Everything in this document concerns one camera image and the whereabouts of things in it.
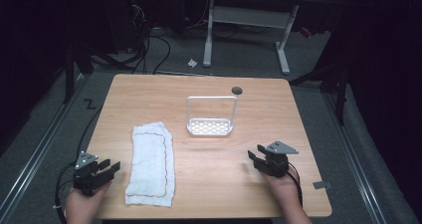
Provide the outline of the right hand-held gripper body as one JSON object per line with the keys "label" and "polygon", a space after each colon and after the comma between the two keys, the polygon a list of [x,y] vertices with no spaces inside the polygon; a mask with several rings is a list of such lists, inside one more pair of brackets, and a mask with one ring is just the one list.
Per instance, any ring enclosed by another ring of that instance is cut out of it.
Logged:
{"label": "right hand-held gripper body", "polygon": [[289,171],[288,154],[298,154],[299,152],[277,140],[267,145],[268,154],[264,154],[265,164],[262,167],[255,167],[261,172],[275,177],[283,177]]}

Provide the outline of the white folded towel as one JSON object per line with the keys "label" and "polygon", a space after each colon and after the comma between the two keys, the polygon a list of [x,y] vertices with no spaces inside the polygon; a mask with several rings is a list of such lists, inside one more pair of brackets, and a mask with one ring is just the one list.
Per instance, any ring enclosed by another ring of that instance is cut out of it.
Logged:
{"label": "white folded towel", "polygon": [[164,123],[135,126],[126,204],[171,207],[175,191],[172,134]]}

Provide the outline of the person's right hand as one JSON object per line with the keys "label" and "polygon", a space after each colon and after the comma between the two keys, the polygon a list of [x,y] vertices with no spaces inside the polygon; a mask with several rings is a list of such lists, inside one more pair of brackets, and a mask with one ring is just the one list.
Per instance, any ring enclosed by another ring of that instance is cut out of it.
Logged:
{"label": "person's right hand", "polygon": [[290,170],[283,177],[270,176],[262,172],[271,192],[281,206],[283,212],[292,214],[302,208],[296,185],[298,176]]}

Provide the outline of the metal floor rail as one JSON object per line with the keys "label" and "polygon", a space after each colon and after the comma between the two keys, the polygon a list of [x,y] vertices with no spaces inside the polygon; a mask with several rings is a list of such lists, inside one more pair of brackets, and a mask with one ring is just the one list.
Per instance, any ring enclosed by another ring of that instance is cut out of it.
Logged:
{"label": "metal floor rail", "polygon": [[6,153],[0,157],[0,224],[6,224],[46,157],[75,96],[89,75],[77,75],[76,88],[64,103],[65,78],[59,77],[30,112]]}
{"label": "metal floor rail", "polygon": [[341,138],[341,144],[346,156],[347,163],[354,177],[360,196],[362,197],[364,205],[370,216],[372,224],[387,224],[372,185],[370,184],[368,177],[364,172],[364,168],[361,165],[359,158],[353,148],[345,125],[340,123],[339,118],[336,115],[333,97],[327,94],[322,94],[321,96],[329,110],[330,116],[333,119],[333,122]]}

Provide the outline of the black metal stand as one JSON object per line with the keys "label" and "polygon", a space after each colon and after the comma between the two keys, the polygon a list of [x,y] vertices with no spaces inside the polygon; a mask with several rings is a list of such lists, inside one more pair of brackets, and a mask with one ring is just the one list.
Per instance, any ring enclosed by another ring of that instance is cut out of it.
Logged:
{"label": "black metal stand", "polygon": [[321,80],[319,89],[322,93],[336,93],[334,114],[341,125],[344,125],[343,111],[346,102],[347,75],[350,63],[337,62],[331,65],[315,68],[313,71],[289,81],[291,86],[297,86],[310,80]]}
{"label": "black metal stand", "polygon": [[66,104],[74,93],[75,87],[75,69],[77,65],[83,75],[90,75],[94,71],[94,66],[91,62],[90,47],[87,44],[80,42],[73,42],[66,50],[66,87],[64,103]]}

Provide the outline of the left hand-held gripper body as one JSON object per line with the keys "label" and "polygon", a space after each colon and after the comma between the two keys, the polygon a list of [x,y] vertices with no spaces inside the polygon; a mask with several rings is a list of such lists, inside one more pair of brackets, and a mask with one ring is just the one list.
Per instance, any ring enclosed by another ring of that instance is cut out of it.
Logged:
{"label": "left hand-held gripper body", "polygon": [[75,165],[73,186],[87,196],[93,196],[96,189],[107,183],[97,180],[97,175],[101,173],[98,159],[97,155],[82,151]]}

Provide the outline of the desk with white legs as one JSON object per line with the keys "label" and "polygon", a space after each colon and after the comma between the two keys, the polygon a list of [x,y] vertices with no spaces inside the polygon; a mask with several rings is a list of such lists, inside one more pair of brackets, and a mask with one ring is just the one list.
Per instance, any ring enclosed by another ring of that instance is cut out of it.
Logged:
{"label": "desk with white legs", "polygon": [[281,40],[275,43],[275,48],[282,73],[284,75],[290,73],[285,46],[300,7],[298,2],[289,5],[286,11],[276,11],[275,9],[270,10],[267,8],[247,8],[245,5],[241,7],[235,5],[216,5],[214,0],[209,0],[208,5],[207,37],[203,56],[204,67],[210,67],[212,64],[213,25],[215,23],[224,23],[282,29]]}

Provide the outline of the person's left hand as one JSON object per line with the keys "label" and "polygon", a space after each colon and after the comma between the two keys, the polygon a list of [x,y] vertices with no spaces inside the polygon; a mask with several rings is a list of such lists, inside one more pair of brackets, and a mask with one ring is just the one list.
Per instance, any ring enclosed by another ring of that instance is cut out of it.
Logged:
{"label": "person's left hand", "polygon": [[95,219],[109,187],[110,182],[97,189],[93,196],[86,196],[81,190],[71,188],[66,199],[66,220],[68,216]]}

